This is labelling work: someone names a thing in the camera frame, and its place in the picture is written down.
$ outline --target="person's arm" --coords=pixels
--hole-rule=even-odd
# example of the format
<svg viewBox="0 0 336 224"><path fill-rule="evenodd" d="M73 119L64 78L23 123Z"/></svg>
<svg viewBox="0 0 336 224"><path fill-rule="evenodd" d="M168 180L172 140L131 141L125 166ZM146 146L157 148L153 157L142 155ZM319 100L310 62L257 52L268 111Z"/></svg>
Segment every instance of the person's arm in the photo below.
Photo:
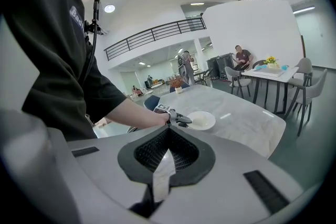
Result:
<svg viewBox="0 0 336 224"><path fill-rule="evenodd" d="M83 91L87 114L93 122L106 117L121 124L143 129L164 125L169 119L167 113L157 114L127 99L99 72L95 58L83 85Z"/></svg>
<svg viewBox="0 0 336 224"><path fill-rule="evenodd" d="M253 60L253 55L247 50L246 54L248 56L248 61L247 61L247 65L249 65L251 63L251 61Z"/></svg>
<svg viewBox="0 0 336 224"><path fill-rule="evenodd" d="M165 125L169 120L169 114L158 114L129 99L125 99L120 105L106 115L107 119L138 128L149 128Z"/></svg>

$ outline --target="blue object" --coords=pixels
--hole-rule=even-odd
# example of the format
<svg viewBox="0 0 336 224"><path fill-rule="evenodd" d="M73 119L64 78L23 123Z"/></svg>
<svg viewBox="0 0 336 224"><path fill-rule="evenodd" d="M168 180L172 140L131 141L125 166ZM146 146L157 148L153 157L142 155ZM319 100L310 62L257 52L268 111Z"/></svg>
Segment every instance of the blue object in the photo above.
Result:
<svg viewBox="0 0 336 224"><path fill-rule="evenodd" d="M143 103L145 107L151 111L154 111L155 107L158 105L160 97L156 95L149 96Z"/></svg>
<svg viewBox="0 0 336 224"><path fill-rule="evenodd" d="M184 88L190 87L190 85L184 82L181 85L181 87L182 87L182 89L184 89ZM174 87L170 87L169 92L174 92L174 91L175 91L175 88Z"/></svg>

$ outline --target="black railing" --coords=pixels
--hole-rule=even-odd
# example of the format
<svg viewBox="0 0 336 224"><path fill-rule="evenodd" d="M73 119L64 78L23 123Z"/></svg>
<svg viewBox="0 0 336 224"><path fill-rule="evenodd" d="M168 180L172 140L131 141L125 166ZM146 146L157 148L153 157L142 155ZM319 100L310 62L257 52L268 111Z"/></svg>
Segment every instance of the black railing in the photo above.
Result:
<svg viewBox="0 0 336 224"><path fill-rule="evenodd" d="M148 44L153 41L157 41L162 38L206 29L204 21L202 18L195 19L186 19L186 20L178 20L176 22L159 25L145 31L141 31L136 33L128 38L125 38L110 47L106 48L104 51L106 52L106 56L108 60L124 54L127 51L138 48L142 45Z"/></svg>

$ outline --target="white column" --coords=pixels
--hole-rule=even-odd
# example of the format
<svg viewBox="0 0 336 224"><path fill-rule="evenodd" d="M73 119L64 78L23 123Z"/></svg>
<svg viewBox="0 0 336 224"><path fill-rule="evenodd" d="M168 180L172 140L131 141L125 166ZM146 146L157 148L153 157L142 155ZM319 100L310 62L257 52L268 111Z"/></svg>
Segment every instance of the white column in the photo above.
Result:
<svg viewBox="0 0 336 224"><path fill-rule="evenodd" d="M205 71L205 70L208 69L208 65L205 61L205 57L204 57L204 54L203 54L203 51L202 51L201 43L200 43L198 38L194 39L194 44L195 44L197 55L198 55L198 60L197 60L198 68Z"/></svg>

